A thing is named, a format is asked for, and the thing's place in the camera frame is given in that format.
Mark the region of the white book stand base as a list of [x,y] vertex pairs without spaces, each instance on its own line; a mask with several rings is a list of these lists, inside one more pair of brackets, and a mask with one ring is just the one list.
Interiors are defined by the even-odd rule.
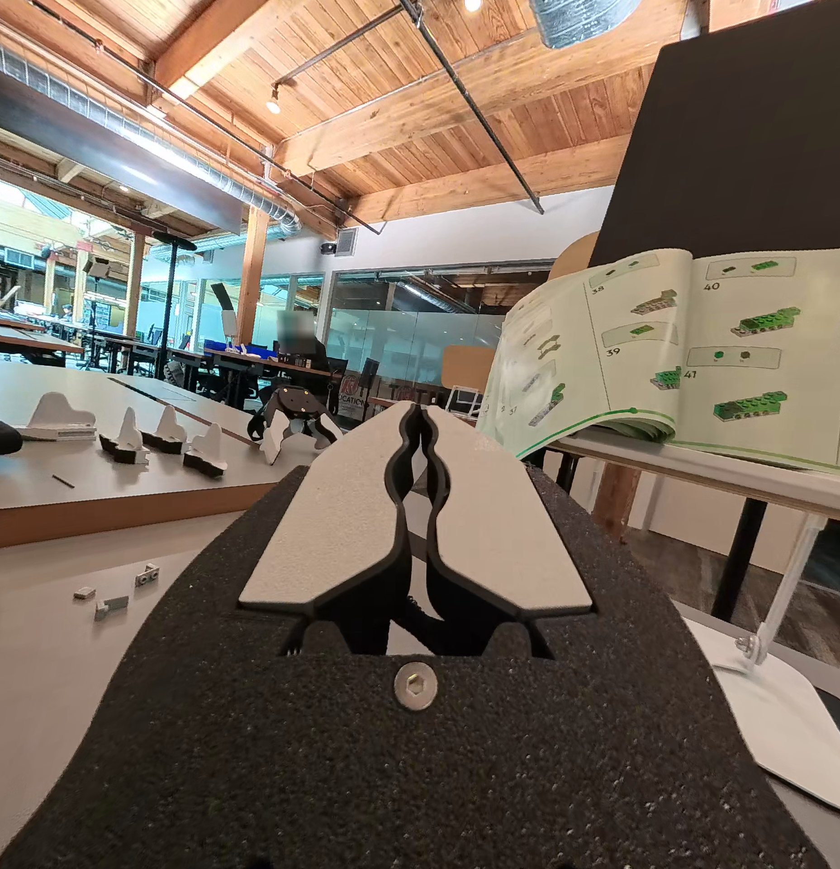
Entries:
[[840,812],[840,669],[674,603],[718,679],[753,758]]

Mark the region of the light green instruction booklet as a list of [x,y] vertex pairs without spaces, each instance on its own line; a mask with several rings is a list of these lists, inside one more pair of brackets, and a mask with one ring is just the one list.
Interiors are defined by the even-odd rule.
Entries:
[[591,428],[840,473],[840,248],[664,248],[506,316],[478,431],[525,458]]

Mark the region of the black ceiling pipe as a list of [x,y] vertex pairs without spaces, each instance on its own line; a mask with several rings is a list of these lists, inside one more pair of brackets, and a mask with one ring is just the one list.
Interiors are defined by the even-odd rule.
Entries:
[[493,126],[491,125],[488,118],[484,115],[476,101],[473,99],[470,94],[468,88],[465,83],[462,81],[459,74],[456,72],[456,69],[451,64],[451,62],[447,59],[443,49],[440,47],[436,38],[432,35],[432,33],[427,28],[424,22],[424,12],[420,2],[414,1],[398,1],[398,5],[401,7],[403,12],[408,16],[410,21],[413,23],[416,30],[419,32],[421,38],[425,41],[427,48],[431,50],[432,54],[435,56],[437,62],[443,69],[443,71],[447,74],[447,77],[455,86],[456,90],[460,94],[463,101],[469,107],[472,115],[475,120],[480,124],[483,130],[486,132],[487,136],[491,140],[492,144],[496,148],[499,155],[504,160],[504,163],[510,170],[511,174],[518,182],[520,188],[524,193],[527,194],[528,200],[533,205],[535,211],[539,215],[544,215],[545,210],[541,205],[541,200],[531,189],[527,180],[523,177],[521,170],[517,167],[514,159],[509,154],[508,150],[505,148],[504,144],[501,142],[501,139],[495,132]]

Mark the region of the white shelf board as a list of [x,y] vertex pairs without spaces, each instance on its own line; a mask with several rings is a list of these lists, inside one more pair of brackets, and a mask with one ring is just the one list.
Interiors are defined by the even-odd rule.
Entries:
[[778,467],[588,429],[550,449],[840,521],[840,475]]

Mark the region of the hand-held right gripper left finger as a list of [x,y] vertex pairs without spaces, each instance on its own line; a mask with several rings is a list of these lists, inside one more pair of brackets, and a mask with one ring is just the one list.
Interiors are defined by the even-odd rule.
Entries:
[[240,592],[240,607],[390,617],[410,585],[403,501],[420,439],[420,406],[398,401],[325,449]]

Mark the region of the black and white gripper assembly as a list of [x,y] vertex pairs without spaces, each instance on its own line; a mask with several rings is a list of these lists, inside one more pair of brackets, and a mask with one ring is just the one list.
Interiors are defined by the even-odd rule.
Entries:
[[292,437],[292,422],[302,423],[303,434],[315,439],[320,452],[342,439],[342,430],[327,408],[306,388],[297,386],[263,387],[258,392],[261,407],[255,411],[247,433],[255,442],[266,462],[274,465],[284,441]]

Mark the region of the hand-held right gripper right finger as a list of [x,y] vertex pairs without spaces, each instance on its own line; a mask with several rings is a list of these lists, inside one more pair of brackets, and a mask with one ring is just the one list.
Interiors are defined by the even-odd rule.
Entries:
[[590,593],[527,466],[439,407],[424,422],[429,565],[518,621],[589,612]]

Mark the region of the black backing board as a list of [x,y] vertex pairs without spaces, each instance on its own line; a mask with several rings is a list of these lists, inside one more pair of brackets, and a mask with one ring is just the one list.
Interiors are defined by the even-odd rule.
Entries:
[[591,266],[840,248],[840,1],[665,46]]

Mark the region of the large white wedge-shaped part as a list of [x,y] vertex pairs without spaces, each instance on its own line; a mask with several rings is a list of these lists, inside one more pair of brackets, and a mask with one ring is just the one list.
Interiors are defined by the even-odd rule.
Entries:
[[96,416],[72,407],[60,392],[45,393],[30,420],[15,429],[23,439],[37,441],[87,441],[94,440],[97,434]]

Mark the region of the black shelf leg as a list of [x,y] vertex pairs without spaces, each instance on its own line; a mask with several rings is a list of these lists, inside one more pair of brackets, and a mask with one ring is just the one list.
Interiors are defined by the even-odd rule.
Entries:
[[717,594],[718,617],[725,621],[731,621],[738,604],[767,506],[764,501],[745,499]]

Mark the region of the grey desk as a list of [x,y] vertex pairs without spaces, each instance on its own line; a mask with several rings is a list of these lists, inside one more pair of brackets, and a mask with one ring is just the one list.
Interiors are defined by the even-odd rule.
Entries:
[[[144,619],[240,515],[0,549],[0,854],[63,773]],[[147,563],[158,581],[134,588]],[[73,600],[83,586],[95,598]],[[96,600],[120,595],[127,610],[95,623]]]

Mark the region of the clear stand strut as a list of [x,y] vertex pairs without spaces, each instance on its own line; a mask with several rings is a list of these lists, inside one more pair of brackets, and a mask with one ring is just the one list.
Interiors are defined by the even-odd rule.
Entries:
[[736,639],[735,645],[742,655],[743,663],[747,670],[762,665],[766,660],[770,652],[770,646],[775,641],[783,619],[792,603],[794,592],[802,578],[816,540],[826,529],[827,522],[826,516],[815,514],[807,514],[805,516],[791,557],[788,560],[782,580],[764,621],[760,624],[755,635],[749,638],[741,637]]

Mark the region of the wood-edged table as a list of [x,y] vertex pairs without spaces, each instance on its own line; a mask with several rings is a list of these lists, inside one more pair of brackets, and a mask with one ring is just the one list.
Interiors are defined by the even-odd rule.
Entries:
[[[268,465],[247,436],[250,415],[155,379],[0,362],[1,421],[27,422],[47,392],[63,393],[72,407],[92,412],[97,434],[110,437],[119,433],[127,407],[141,430],[153,431],[165,405],[172,405],[189,440],[217,423],[228,467],[213,480],[156,450],[140,467],[113,462],[98,438],[27,441],[21,451],[0,456],[0,549],[241,512],[316,457],[314,438],[294,424],[295,434]],[[76,488],[62,486],[53,473]]]

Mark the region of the silver ventilation duct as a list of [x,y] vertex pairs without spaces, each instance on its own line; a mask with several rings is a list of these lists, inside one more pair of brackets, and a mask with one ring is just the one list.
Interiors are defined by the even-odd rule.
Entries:
[[618,28],[641,1],[530,1],[541,42],[566,49]]

